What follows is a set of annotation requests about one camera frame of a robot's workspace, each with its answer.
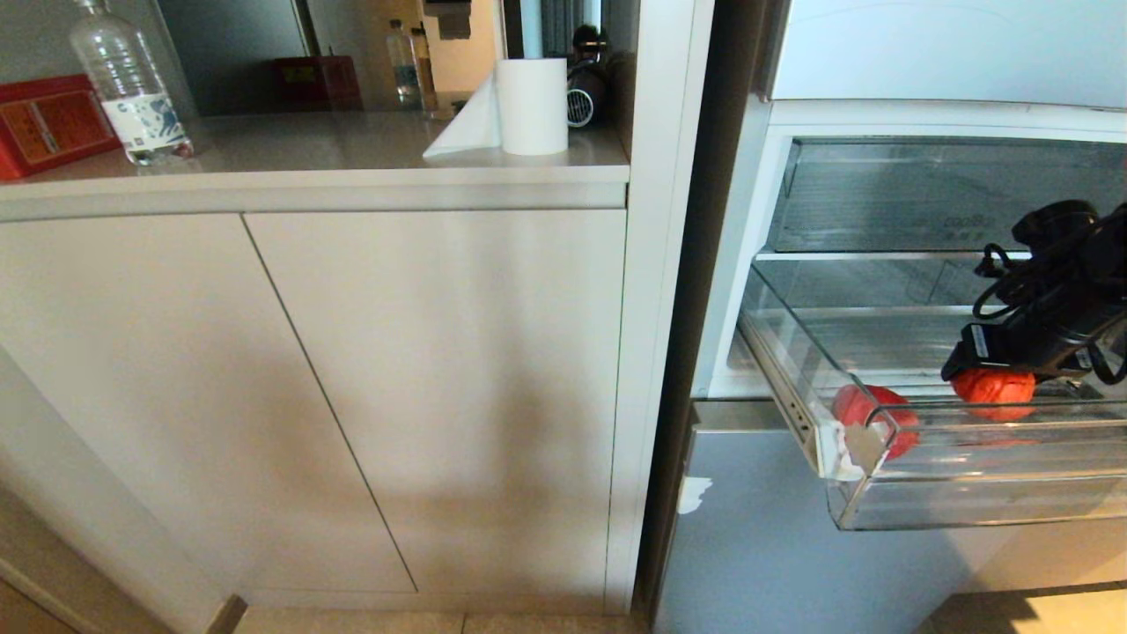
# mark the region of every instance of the red box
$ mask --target red box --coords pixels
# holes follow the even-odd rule
[[[85,74],[0,86],[0,180],[118,146]]]
[[[356,68],[348,55],[276,59],[274,82],[282,100],[295,109],[364,109]]]

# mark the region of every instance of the countertop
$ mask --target countertop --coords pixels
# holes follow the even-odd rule
[[[500,148],[433,159],[423,151],[447,122],[423,113],[301,113],[199,119],[197,157],[137,167],[119,150],[0,184],[5,200],[276,187],[627,182],[630,166],[612,128],[573,130],[567,152],[507,154]]]

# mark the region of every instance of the red object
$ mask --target red object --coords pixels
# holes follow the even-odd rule
[[[1029,373],[969,368],[951,379],[955,394],[967,403],[1029,403],[1037,390],[1037,379]],[[984,408],[967,410],[982,419],[1017,421],[1033,413],[1035,408]]]
[[[0,86],[0,180],[119,145],[85,74]]]
[[[863,426],[878,405],[906,405],[908,403],[906,399],[888,389],[870,385],[864,387],[877,400],[876,404],[869,399],[869,395],[864,394],[864,391],[855,385],[848,385],[837,391],[837,396],[834,398],[834,417],[843,426]],[[920,445],[920,435],[906,431],[909,427],[919,426],[920,419],[911,410],[887,410],[887,412],[900,428],[893,446],[888,448],[887,459],[895,461],[906,454],[908,449]]]
[[[356,68],[348,55],[276,59],[274,83],[282,100],[294,109],[364,109]]]

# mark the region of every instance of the refrigerator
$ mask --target refrigerator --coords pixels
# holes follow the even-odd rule
[[[906,634],[953,592],[1127,579],[1125,384],[974,405],[941,373],[1006,320],[975,314],[985,244],[1017,265],[1029,212],[1127,200],[1127,90],[1101,79],[1127,77],[1103,24],[1127,3],[962,9],[717,5],[639,577],[655,632]],[[1038,33],[1083,54],[1019,54]]]

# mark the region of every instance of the baseboard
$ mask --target baseboard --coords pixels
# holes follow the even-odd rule
[[[318,590],[254,590],[245,592],[251,606],[339,608],[390,611],[526,613],[554,615],[603,614],[603,597],[540,595],[433,595],[415,592],[326,592]]]
[[[246,611],[247,601],[243,601],[242,597],[238,595],[231,595],[223,607],[215,613],[215,618],[207,626],[206,634],[234,634],[234,628],[239,626]]]

